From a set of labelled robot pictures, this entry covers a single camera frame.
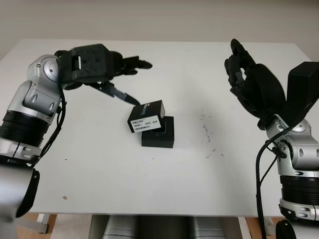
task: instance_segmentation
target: black wire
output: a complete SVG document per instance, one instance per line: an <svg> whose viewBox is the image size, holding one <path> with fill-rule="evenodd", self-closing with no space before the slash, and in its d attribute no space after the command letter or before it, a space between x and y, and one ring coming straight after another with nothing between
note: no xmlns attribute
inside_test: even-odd
<svg viewBox="0 0 319 239"><path fill-rule="evenodd" d="M279 148L279 146L278 146L278 144L277 144L276 142L273 142L273 144L274 144L277 148Z"/></svg>
<svg viewBox="0 0 319 239"><path fill-rule="evenodd" d="M64 93L63 93L62 86L61 86L61 84L59 82L58 82L58 89L59 89L60 96L61 96L62 109L61 109L61 112L58 113L58 116L57 116L56 129L53 132L53 134L51 135L50 139L45 144L45 146L43 147L42 152L40 154L40 158L42 158L47 153L47 151L50 149L50 147L52 146L53 142L55 141L55 139L59 135L59 133L60 133L60 131L62 129L63 122L64 122L65 112L66 112L66 101L65 101L65 96L64 96Z"/></svg>
<svg viewBox="0 0 319 239"><path fill-rule="evenodd" d="M267 176L267 174L269 173L270 169L274 166L274 163L276 162L276 160L278 159L278 156L275 157L275 159L272 161L272 163L269 165L268 169L266 170L264 176L261 178L260 180L260 185L262 184L262 182L264 181L265 177Z"/></svg>
<svg viewBox="0 0 319 239"><path fill-rule="evenodd" d="M262 239L267 239L266 237L266 230L265 230L265 222L264 222L264 213L263 213L263 205L261 201L261 182L260 182L260 172L259 172L259 165L260 165L260 159L265 151L265 149L273 143L277 138L284 135L285 133L292 130L295 126L291 126L284 131L278 133L274 137L272 137L270 140L266 141L266 143L260 148L257 157L256 157L256 201L257 201L257 213L258 213L258 221L261 229L261 235Z"/></svg>

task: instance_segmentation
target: table surface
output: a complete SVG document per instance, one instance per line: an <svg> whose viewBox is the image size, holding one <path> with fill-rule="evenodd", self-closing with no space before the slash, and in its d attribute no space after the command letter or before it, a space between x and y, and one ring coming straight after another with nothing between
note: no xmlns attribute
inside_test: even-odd
<svg viewBox="0 0 319 239"><path fill-rule="evenodd" d="M1 115L37 57L93 43L153 63L152 69L113 83L141 103L163 100L166 115L174 116L174 148L141 147L141 133L131 133L127 125L132 105L91 87L67 91L63 129L36 166L41 177L31 211L256 216L255 159L267 136L229 92L224 69L229 43L24 39L0 62ZM294 44L244 47L285 91L289 71L308 61ZM314 137L318 113L314 107L307 116ZM262 172L272 159L266 152ZM276 167L262 195L265 216L279 216Z"/></svg>

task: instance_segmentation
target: product label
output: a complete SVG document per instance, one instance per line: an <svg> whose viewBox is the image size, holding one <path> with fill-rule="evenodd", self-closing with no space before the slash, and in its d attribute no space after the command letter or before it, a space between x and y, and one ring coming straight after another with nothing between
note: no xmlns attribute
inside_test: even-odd
<svg viewBox="0 0 319 239"><path fill-rule="evenodd" d="M134 132L142 132L150 129L160 128L160 121L157 116L151 116L143 119L132 120L131 125Z"/></svg>

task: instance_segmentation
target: wall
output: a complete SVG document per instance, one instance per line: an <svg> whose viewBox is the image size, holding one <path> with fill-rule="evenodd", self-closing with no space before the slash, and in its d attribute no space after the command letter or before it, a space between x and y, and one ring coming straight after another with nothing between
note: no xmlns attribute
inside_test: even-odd
<svg viewBox="0 0 319 239"><path fill-rule="evenodd" d="M295 43L319 61L318 0L0 0L0 59L21 38Z"/></svg>

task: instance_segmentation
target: small black box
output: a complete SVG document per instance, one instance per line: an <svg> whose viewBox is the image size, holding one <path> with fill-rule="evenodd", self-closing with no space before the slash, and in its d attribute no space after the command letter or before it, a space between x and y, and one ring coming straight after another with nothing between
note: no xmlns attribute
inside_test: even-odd
<svg viewBox="0 0 319 239"><path fill-rule="evenodd" d="M163 118L164 127L142 132L142 146L173 148L174 146L174 117Z"/></svg>
<svg viewBox="0 0 319 239"><path fill-rule="evenodd" d="M128 124L132 133L161 128L165 109L162 101L155 101L132 109Z"/></svg>

